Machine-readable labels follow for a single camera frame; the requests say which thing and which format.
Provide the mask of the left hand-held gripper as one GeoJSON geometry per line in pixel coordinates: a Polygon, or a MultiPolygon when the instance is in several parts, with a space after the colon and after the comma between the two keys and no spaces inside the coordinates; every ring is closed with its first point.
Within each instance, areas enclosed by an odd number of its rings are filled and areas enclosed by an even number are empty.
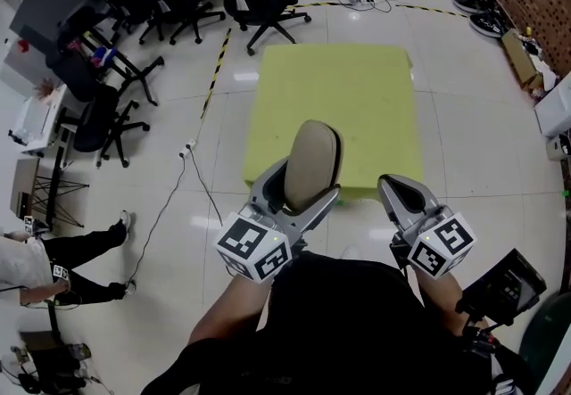
{"type": "Polygon", "coordinates": [[[294,210],[286,204],[288,158],[277,161],[252,184],[249,200],[222,219],[215,250],[225,266],[255,283],[264,283],[290,263],[314,229],[337,204],[340,185],[319,193],[294,210]]]}

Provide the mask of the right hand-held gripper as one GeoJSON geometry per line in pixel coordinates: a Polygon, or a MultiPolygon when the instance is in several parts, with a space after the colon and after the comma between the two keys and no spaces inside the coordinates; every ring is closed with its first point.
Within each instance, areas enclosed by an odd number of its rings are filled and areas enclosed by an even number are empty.
{"type": "Polygon", "coordinates": [[[377,190],[388,218],[399,227],[389,248],[400,269],[411,265],[438,279],[455,268],[476,244],[476,235],[462,214],[440,206],[418,181],[383,174],[377,190]]]}

